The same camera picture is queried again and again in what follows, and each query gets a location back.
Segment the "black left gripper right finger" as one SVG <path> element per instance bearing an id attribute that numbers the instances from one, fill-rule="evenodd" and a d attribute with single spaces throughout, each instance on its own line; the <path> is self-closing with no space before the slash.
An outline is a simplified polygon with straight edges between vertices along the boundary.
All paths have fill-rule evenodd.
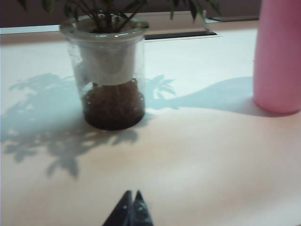
<path id="1" fill-rule="evenodd" d="M 153 226 L 150 212 L 143 199 L 142 193 L 138 190 L 132 204 L 132 225 Z"/>

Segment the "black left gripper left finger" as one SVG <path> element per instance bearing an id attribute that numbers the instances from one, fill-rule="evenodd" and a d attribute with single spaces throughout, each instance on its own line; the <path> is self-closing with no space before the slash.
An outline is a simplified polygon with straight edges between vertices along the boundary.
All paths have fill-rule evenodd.
<path id="1" fill-rule="evenodd" d="M 103 226 L 128 226 L 132 208 L 132 191 L 127 190 L 122 195 Z"/>

